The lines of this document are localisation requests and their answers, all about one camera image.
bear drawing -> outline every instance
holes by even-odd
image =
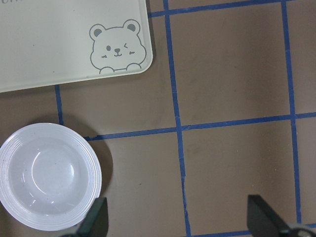
[[[146,58],[146,49],[138,36],[139,32],[140,25],[135,20],[127,20],[123,26],[107,29],[100,24],[92,26],[92,65],[100,74],[141,69],[141,64]]]

black object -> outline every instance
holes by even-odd
[[[306,226],[290,228],[260,195],[248,196],[247,226],[253,237],[316,237]]]
[[[94,200],[83,223],[76,233],[62,237],[105,237],[109,229],[108,203],[105,197]]]

bear ear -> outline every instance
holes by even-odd
[[[123,28],[129,29],[130,31],[135,32],[135,34],[138,34],[140,32],[140,25],[135,20],[127,20],[123,24]]]
[[[100,24],[95,24],[94,26],[91,27],[90,29],[90,37],[95,41],[95,39],[106,29],[104,26]]]

white plate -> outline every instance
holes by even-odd
[[[153,60],[146,0],[2,0],[0,29],[0,92],[137,74]]]
[[[99,197],[101,183],[95,152],[64,126],[23,127],[0,148],[0,201],[29,227],[56,231],[79,223]]]

tray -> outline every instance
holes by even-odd
[[[144,72],[146,0],[3,0],[0,92]]]

